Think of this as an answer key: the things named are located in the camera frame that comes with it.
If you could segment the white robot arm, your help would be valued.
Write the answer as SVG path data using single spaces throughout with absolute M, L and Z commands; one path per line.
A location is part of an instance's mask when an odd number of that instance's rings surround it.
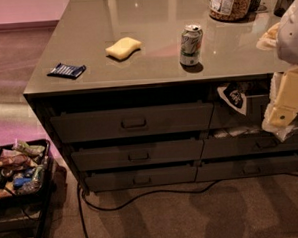
M 275 72 L 270 82 L 270 102 L 262 128 L 283 142 L 297 127 L 298 115 L 298 0 L 294 0 L 279 23 L 257 42 L 258 48 L 275 47 L 278 58 L 291 64 L 287 72 Z

